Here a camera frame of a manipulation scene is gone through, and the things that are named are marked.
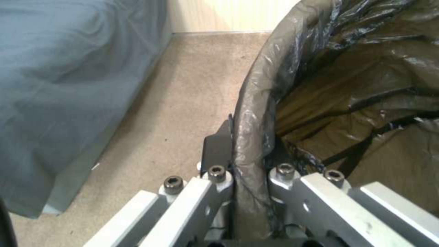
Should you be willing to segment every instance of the gray blanket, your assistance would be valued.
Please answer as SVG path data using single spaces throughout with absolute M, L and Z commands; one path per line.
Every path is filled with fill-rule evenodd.
M 162 0 L 0 2 L 0 196 L 70 204 L 171 32 Z

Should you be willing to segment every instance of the trash bag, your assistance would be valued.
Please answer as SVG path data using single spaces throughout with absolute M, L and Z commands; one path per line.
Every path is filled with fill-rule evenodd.
M 237 238 L 279 229 L 266 172 L 282 144 L 302 174 L 338 169 L 353 186 L 380 181 L 439 212 L 438 10 L 434 0 L 293 7 L 255 60 L 235 110 Z

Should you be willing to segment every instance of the hex socket bolt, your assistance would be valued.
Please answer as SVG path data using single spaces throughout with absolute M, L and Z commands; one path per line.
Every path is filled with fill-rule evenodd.
M 214 183 L 221 183 L 226 179 L 226 169 L 220 165 L 214 165 L 207 171 L 209 180 Z
M 276 166 L 276 174 L 283 179 L 292 179 L 294 177 L 294 166 L 288 163 L 282 163 Z
M 326 170 L 323 174 L 323 176 L 331 183 L 333 183 L 335 186 L 341 188 L 343 186 L 343 183 L 345 181 L 345 176 L 343 173 L 337 170 Z
M 183 190 L 183 179 L 180 176 L 170 176 L 163 182 L 165 192 L 170 195 L 176 195 Z

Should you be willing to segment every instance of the wall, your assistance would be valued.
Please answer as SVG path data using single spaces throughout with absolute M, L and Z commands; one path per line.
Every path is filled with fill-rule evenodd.
M 273 30 L 299 0 L 168 0 L 175 33 Z

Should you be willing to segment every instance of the floor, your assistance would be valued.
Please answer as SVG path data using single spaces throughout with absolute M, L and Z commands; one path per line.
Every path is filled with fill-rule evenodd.
M 268 36 L 174 36 L 70 208 L 37 220 L 12 215 L 19 246 L 82 246 L 137 191 L 195 176 L 204 137 L 233 113 Z

